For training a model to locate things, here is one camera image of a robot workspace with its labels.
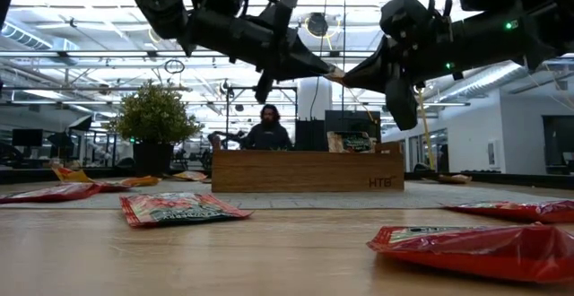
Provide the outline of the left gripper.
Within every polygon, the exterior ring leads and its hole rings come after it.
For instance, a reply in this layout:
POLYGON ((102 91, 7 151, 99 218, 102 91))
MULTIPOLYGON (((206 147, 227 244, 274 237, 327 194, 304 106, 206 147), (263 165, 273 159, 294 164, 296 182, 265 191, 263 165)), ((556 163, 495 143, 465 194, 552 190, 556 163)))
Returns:
POLYGON ((258 16, 193 11, 193 43, 247 62, 261 74, 255 98, 264 103, 273 82, 330 74, 335 67, 309 50, 289 27, 298 0, 279 0, 258 16))

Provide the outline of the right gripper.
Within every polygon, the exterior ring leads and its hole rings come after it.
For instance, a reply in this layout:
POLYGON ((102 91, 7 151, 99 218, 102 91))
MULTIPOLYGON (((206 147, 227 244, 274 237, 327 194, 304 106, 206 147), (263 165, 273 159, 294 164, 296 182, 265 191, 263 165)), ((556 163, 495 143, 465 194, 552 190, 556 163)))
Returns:
POLYGON ((396 125, 400 130, 412 129, 418 124, 414 85, 449 74, 447 61, 433 49, 409 52, 398 44, 388 47, 384 36, 372 55, 345 73, 344 85, 369 91, 386 89, 387 109, 396 125), (383 64, 385 54, 387 63, 383 64))

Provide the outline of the wooden tea organizer box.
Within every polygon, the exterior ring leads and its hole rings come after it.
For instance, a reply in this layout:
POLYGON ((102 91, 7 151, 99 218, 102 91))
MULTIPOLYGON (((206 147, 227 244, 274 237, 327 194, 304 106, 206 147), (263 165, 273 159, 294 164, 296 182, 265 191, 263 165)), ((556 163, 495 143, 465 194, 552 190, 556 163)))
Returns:
POLYGON ((219 150, 214 193, 360 193, 404 190, 397 143, 382 152, 219 150))

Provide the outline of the red strawberry tea packet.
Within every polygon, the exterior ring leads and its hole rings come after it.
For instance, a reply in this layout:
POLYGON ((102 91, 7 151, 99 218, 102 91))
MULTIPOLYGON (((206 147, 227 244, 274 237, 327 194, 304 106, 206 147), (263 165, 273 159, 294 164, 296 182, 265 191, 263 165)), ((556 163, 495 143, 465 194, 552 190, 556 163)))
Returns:
POLYGON ((0 205, 19 203, 55 203, 85 199, 100 192, 100 186, 92 183, 67 183, 27 192, 0 195, 0 205))
POLYGON ((118 193, 128 191, 132 187, 119 182, 95 182, 91 188, 96 193, 118 193))
POLYGON ((572 200, 540 203, 481 202, 464 205, 445 205, 444 209, 517 222, 574 222, 574 201, 572 200))
POLYGON ((133 228, 232 221, 246 219, 253 213, 211 194, 185 192, 120 196, 119 203, 133 228))
POLYGON ((385 226, 367 246, 386 257, 524 283, 574 281, 574 235, 549 225, 385 226))

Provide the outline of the orange tea packet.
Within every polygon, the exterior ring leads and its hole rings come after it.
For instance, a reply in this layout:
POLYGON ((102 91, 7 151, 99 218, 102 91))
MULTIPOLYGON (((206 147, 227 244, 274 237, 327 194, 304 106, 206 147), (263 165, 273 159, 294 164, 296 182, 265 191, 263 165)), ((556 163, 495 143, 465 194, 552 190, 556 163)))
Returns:
POLYGON ((202 172, 186 170, 172 175, 173 178, 183 179, 187 181, 205 181, 208 176, 202 172))
POLYGON ((89 178, 83 170, 70 170, 68 168, 58 167, 52 169, 61 182, 93 183, 94 180, 89 178))
POLYGON ((154 176, 145 176, 140 178, 126 178, 120 182, 121 185, 127 187, 150 187, 156 186, 161 181, 160 178, 154 176))

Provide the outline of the black equipment box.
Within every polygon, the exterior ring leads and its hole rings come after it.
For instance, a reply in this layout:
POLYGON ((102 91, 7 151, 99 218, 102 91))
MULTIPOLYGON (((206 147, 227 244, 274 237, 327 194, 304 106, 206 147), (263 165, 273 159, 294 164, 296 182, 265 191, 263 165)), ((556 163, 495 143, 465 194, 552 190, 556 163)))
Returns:
POLYGON ((324 120, 298 120, 295 123, 296 151, 327 152, 324 120))

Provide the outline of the person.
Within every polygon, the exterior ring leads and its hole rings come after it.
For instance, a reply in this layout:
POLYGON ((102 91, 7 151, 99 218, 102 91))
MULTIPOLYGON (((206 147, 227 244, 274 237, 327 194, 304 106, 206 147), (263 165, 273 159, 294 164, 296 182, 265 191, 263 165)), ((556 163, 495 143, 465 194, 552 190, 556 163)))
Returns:
POLYGON ((245 138, 248 150, 290 150, 292 142, 285 127, 280 124, 275 105, 265 104, 260 111, 260 122, 253 126, 245 138))

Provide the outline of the grey woven placemat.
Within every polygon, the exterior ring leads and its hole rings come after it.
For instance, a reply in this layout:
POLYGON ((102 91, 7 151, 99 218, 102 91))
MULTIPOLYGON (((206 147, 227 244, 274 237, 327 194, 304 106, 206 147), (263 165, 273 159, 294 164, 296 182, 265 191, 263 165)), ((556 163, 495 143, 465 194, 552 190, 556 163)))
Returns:
MULTIPOLYGON (((0 194, 52 187, 56 182, 1 185, 0 194)), ((199 182, 163 181, 153 187, 135 187, 122 194, 191 192, 209 194, 211 185, 199 182)), ((574 190, 517 187, 485 183, 442 185, 426 181, 406 182, 404 191, 359 193, 213 193, 239 209, 423 209, 474 202, 518 203, 574 200, 574 190)), ((82 200, 58 203, 19 203, 0 208, 119 209, 120 193, 100 193, 82 200)))

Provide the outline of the green potted plant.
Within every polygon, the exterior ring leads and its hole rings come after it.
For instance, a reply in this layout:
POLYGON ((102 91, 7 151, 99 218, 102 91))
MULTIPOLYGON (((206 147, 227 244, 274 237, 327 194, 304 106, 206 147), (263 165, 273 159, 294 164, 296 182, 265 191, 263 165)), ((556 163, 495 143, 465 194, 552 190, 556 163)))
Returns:
POLYGON ((108 129, 133 139, 135 172, 162 176, 170 171, 174 146, 197 135, 203 125, 187 113, 180 87, 148 82, 121 100, 122 111, 108 129))

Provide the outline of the black tilted screen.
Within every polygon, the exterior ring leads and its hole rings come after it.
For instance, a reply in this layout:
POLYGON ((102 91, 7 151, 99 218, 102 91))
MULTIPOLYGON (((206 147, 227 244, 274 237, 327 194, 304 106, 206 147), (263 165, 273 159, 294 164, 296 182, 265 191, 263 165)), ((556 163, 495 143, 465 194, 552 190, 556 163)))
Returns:
POLYGON ((92 115, 78 118, 68 126, 68 129, 86 132, 90 130, 92 122, 93 122, 92 115))

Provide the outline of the distant black monitor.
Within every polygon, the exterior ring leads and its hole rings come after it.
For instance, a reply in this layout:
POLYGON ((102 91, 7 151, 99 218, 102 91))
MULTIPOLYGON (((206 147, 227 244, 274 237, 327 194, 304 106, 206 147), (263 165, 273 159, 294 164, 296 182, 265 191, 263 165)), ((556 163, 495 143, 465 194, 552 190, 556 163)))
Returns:
POLYGON ((12 145, 22 147, 41 146, 43 145, 43 130, 15 128, 12 130, 12 145))

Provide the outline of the black background rig frame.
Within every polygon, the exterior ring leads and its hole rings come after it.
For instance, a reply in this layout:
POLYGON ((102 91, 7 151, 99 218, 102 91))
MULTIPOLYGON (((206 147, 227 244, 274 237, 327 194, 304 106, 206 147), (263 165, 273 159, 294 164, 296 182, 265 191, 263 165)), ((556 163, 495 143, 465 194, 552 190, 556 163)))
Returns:
MULTIPOLYGON (((299 95, 296 87, 282 87, 273 86, 268 94, 265 104, 275 105, 280 112, 283 121, 287 122, 289 126, 295 127, 295 122, 299 119, 299 95)), ((251 99, 247 97, 248 94, 255 94, 256 87, 248 86, 228 86, 225 94, 225 132, 230 133, 230 125, 238 126, 238 131, 242 130, 243 126, 253 126, 259 121, 259 113, 250 111, 245 112, 241 109, 236 109, 237 106, 242 106, 244 109, 261 108, 264 103, 258 103, 255 97, 251 99)))

